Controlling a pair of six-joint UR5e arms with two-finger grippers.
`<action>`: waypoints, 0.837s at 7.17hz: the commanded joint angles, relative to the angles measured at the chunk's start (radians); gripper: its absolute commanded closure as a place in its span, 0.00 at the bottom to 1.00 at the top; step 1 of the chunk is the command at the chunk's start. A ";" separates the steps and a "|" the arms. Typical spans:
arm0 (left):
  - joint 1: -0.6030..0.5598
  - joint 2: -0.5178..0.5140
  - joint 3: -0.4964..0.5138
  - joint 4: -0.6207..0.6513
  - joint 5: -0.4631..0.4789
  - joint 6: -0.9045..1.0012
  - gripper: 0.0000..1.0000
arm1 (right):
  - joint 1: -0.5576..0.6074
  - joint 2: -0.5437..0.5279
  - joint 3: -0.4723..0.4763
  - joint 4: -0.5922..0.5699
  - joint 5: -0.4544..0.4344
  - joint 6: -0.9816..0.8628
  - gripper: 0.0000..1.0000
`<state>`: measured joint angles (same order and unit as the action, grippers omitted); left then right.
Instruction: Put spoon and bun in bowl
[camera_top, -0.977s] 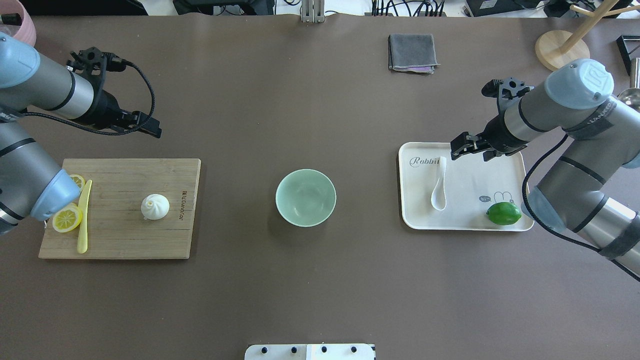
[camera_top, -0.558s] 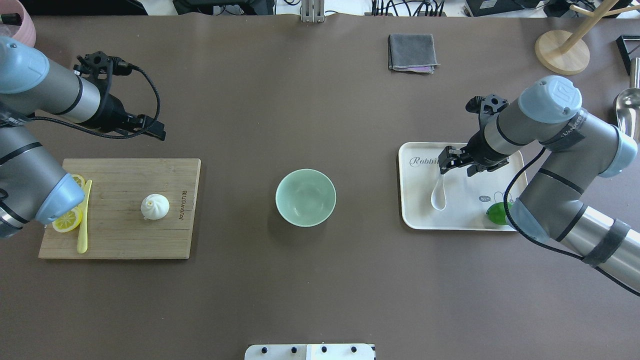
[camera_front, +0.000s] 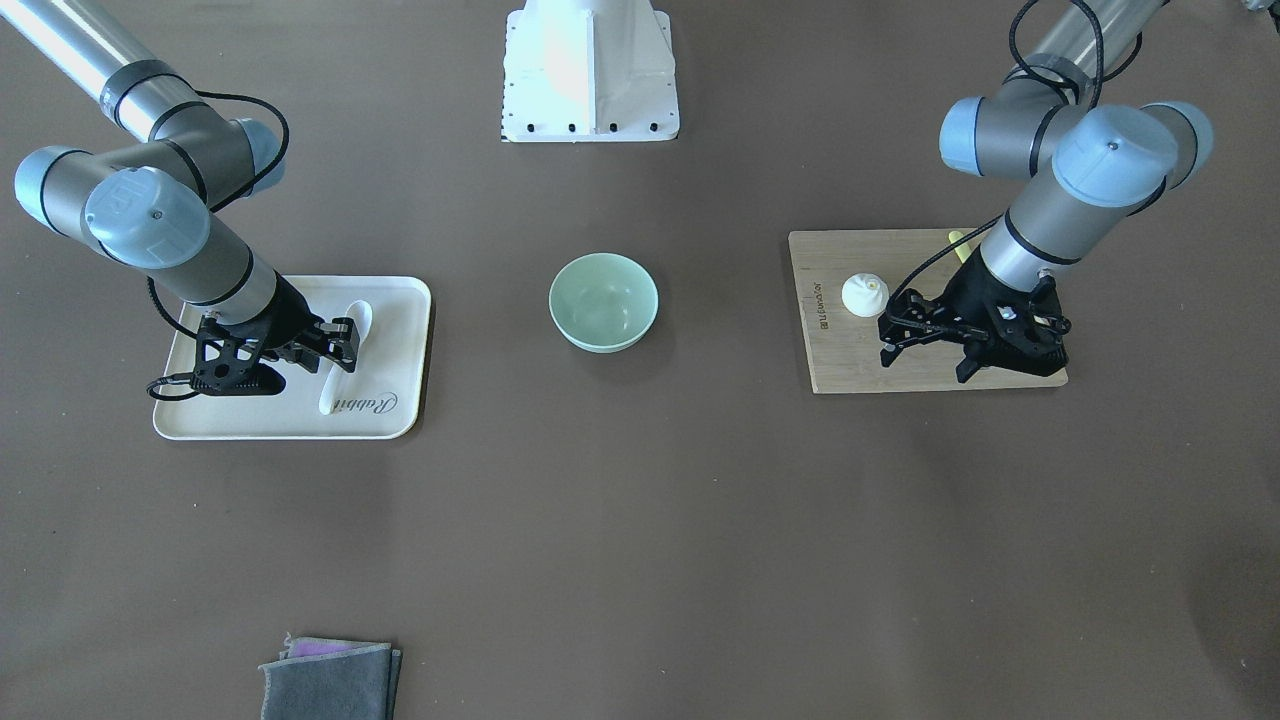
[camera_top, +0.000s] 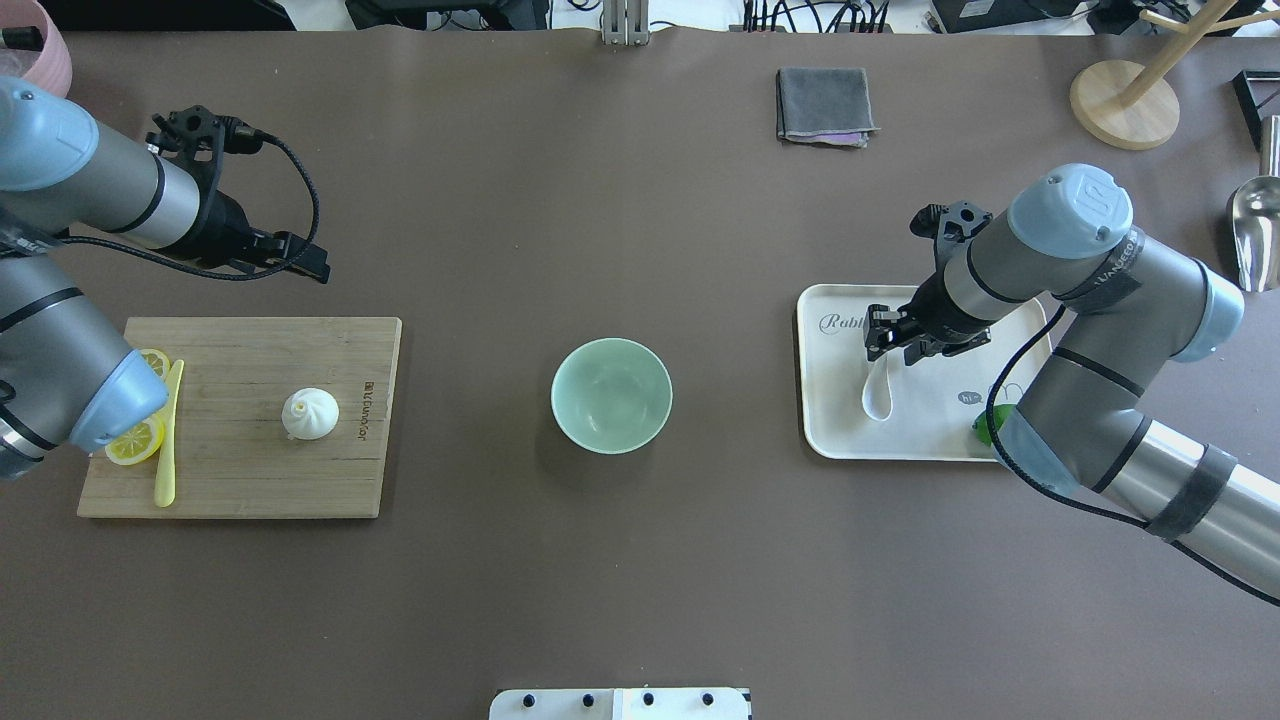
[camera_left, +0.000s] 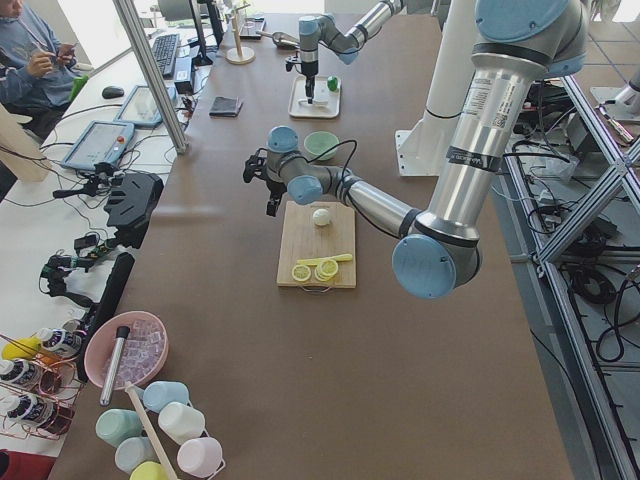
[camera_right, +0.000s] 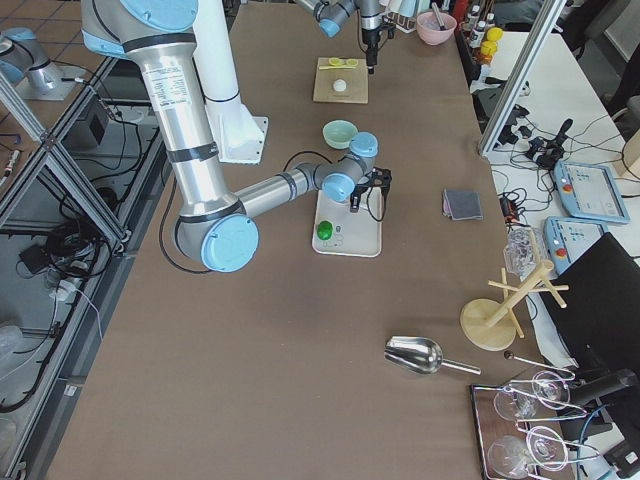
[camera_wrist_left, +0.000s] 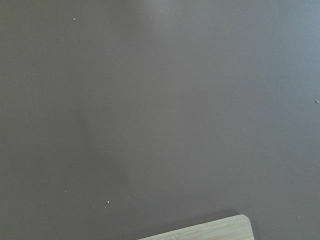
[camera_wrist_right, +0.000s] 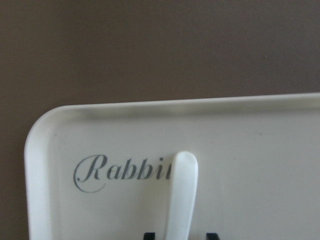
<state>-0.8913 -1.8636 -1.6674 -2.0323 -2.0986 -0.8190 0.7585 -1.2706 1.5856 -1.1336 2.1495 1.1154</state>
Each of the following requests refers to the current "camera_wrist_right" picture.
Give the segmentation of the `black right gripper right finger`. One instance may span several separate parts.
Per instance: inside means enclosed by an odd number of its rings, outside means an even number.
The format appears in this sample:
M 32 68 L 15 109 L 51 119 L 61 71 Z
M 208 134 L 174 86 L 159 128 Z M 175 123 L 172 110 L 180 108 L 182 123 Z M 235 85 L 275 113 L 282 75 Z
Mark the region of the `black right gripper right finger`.
M 219 235 L 215 232 L 207 232 L 206 240 L 219 240 Z

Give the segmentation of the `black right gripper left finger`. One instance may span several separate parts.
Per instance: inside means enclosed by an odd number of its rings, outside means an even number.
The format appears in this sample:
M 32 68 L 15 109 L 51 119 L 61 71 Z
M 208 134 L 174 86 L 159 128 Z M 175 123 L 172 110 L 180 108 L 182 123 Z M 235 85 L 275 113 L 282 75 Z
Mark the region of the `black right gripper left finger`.
M 145 232 L 143 235 L 143 240 L 155 240 L 156 234 L 154 232 Z

